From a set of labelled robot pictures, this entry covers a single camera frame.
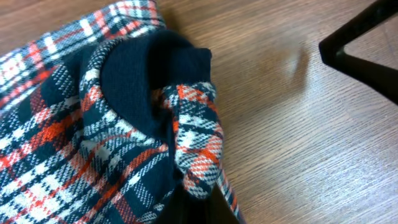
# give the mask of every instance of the folded fabric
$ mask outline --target folded fabric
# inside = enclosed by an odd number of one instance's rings
[[[178,184],[243,222],[211,53],[163,28],[117,2],[0,58],[0,222],[151,223]]]

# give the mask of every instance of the black plastic frame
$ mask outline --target black plastic frame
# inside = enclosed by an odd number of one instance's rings
[[[323,63],[375,89],[398,105],[398,70],[353,57],[344,46],[398,12],[398,0],[378,0],[320,42]]]

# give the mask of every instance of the navy blue fabric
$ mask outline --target navy blue fabric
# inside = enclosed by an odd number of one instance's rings
[[[210,50],[160,30],[115,46],[101,70],[101,89],[125,120],[148,136],[167,140],[171,114],[151,105],[151,90],[209,82],[210,62]]]

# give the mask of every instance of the wooden table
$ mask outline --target wooden table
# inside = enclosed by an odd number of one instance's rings
[[[110,0],[1,0],[0,53]],[[398,107],[321,63],[373,0],[159,0],[213,52],[224,167],[248,223],[398,223]],[[348,47],[398,68],[398,21]]]

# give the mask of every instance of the plaid shirt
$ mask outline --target plaid shirt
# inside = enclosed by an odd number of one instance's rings
[[[121,1],[0,58],[0,222],[151,223],[175,188],[165,178],[171,159],[185,190],[205,198],[217,185],[243,222],[221,168],[211,83],[158,91],[173,112],[175,158],[103,96],[105,56],[126,38],[164,28],[154,1]],[[84,73],[71,74],[65,57],[83,46],[92,49]]]

